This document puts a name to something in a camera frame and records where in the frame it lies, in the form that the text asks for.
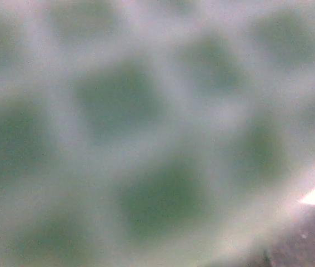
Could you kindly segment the mint green microphone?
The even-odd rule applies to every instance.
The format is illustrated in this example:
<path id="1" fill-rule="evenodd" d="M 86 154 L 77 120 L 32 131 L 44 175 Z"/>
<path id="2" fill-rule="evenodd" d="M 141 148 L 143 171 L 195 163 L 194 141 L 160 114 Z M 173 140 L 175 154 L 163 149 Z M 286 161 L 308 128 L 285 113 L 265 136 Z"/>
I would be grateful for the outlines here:
<path id="1" fill-rule="evenodd" d="M 0 1 L 0 266 L 203 266 L 315 187 L 315 1 Z"/>

